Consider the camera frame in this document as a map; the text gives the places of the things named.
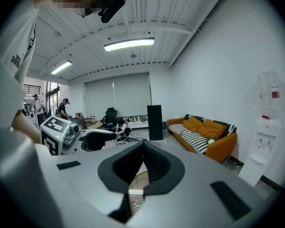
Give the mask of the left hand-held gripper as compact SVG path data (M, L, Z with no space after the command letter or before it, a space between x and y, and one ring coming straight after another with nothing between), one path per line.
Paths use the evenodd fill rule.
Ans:
M56 116L51 116L40 125L40 142L52 156L73 154L80 141L86 152L101 150L107 141L116 138L115 132L103 129L86 129Z

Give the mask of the tall black speaker cabinet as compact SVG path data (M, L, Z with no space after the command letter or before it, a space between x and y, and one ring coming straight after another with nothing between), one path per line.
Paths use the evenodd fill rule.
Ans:
M150 141L163 139L162 132L162 107L161 105L148 105L148 128Z

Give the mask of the person's beige shirt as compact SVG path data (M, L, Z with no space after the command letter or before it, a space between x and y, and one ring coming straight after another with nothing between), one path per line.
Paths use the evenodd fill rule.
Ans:
M35 48L38 9L20 3L0 29L0 127L11 126L23 108L24 78Z

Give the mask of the grey open suitcase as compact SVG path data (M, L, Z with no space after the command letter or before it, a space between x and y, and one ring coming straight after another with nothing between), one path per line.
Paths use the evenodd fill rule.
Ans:
M139 142L140 140L138 140L137 138L132 138L132 137L121 137L118 139L115 139L114 143L115 145L124 145L127 143L136 143Z

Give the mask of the person's left forearm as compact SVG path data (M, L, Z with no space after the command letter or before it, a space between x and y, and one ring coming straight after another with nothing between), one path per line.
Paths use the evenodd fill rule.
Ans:
M41 144L40 131L28 122L20 110L17 111L11 126L13 130L21 132L28 136L33 141L33 143Z

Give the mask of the orange cushion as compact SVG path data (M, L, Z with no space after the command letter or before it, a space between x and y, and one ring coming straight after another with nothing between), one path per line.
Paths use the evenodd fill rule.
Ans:
M188 120L184 120L182 124L185 128L195 133L199 130L200 127L204 126L204 123L194 116L191 116Z
M198 128L197 133L205 138L213 138L215 140L218 140L223 135L226 128L226 126L219 123L205 120L203 125Z

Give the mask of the black office chair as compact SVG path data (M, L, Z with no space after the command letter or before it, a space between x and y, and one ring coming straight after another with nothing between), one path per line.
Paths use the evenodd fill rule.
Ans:
M108 108L102 122L105 130L115 129L117 126L117 110L113 107Z

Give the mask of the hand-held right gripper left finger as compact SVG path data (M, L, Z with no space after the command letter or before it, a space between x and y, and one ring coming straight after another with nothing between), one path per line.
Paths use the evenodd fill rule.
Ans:
M54 157L27 136L0 128L0 185L37 228L141 228L123 194L101 182L91 154Z

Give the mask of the long ceiling light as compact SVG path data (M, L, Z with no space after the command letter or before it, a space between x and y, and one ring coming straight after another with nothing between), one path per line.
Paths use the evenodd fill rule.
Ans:
M140 46L152 46L155 42L154 38L137 38L114 42L104 45L105 51L114 51L124 48L140 47Z
M54 66L54 69L51 70L50 73L51 73L52 75L56 75L56 74L58 74L59 72L61 72L62 70L64 70L65 68L71 66L72 64L73 64L72 61L67 60L67 61L65 61L64 63L62 63L62 64L60 64L60 65L58 65L58 66Z

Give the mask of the round beige table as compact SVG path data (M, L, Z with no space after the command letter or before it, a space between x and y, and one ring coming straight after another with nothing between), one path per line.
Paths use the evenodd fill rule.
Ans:
M129 186L128 193L131 195L143 195L143 190L149 185L148 170L143 162Z

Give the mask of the orange sofa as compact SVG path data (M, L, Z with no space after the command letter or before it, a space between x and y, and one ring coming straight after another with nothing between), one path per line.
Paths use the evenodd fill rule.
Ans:
M167 128L172 124L181 124L183 118L169 119L167 121ZM209 144L207 147L206 157L209 157L217 162L222 162L227 159L233 152L238 143L237 132L216 140L214 143Z

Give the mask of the black-and-white patterned throw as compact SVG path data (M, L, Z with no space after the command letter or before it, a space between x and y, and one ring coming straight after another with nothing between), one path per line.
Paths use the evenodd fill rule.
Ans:
M190 114L186 114L184 119L185 120L188 120L191 116L194 116L194 115L190 115ZM219 123L221 125L224 125L226 126L226 130L224 131L223 135L219 138L223 138L223 137L226 137L228 135L230 135L231 133L235 133L237 131L237 127L233 124L229 124L229 123L225 123L225 122L220 122L220 121L216 121L216 120L213 120L213 119L208 119L208 118L205 118L205 117L199 117L199 116L194 116L196 117L198 120L200 120L201 122L205 122L205 120L210 120L210 121L213 121L215 123Z

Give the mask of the grey roller blind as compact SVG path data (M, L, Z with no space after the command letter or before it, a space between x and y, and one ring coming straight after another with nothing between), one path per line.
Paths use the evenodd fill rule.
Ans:
M119 117L147 114L147 106L152 104L148 74L115 77L113 84Z

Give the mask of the small wooden stool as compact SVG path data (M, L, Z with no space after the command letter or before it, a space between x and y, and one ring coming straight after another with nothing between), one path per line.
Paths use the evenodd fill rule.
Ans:
M96 123L95 116L90 116L83 119L83 128L88 129L88 127L94 125Z

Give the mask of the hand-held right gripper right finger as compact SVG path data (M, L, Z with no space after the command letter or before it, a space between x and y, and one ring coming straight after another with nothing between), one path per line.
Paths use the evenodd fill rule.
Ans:
M261 219L277 197L265 185L251 187L235 172L207 157L165 144L156 144L178 157L184 164L181 182L169 193L147 196L140 209L129 219L130 228L250 228ZM225 183L224 198L237 209L233 193L247 206L234 218L212 187Z

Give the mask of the clear water dispenser bottle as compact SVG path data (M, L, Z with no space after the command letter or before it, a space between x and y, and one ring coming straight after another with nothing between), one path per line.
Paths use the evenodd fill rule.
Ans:
M257 85L262 117L280 121L280 84L276 71L260 73L257 77Z

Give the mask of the black-and-white striped blanket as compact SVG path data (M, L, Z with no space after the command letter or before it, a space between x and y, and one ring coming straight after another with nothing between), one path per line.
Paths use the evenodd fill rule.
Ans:
M172 133L188 151L206 155L208 144L206 138L202 135L192 132L181 123L170 125L168 131Z

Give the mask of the white water dispenser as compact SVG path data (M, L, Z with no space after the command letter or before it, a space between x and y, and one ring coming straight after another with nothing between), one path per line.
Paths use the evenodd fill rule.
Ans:
M247 159L238 177L254 187L264 174L277 146L281 123L277 119L259 118Z

